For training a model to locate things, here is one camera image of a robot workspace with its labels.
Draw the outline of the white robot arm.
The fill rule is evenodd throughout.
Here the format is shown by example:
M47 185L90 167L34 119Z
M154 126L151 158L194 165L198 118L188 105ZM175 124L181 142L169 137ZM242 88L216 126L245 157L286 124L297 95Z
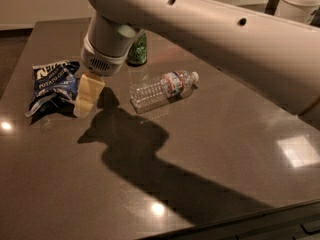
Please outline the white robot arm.
M145 30L248 84L288 112L320 118L320 29L213 0L88 0L81 58L116 73Z

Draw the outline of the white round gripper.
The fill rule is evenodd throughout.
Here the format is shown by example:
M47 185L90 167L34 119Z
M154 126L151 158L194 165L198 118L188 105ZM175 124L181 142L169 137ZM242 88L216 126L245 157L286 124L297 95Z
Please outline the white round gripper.
M127 59L133 43L144 33L126 24L119 24L95 12L84 38L81 59L93 73L102 76L116 74ZM84 73L79 82L73 114L86 117L105 87L104 80L91 72Z

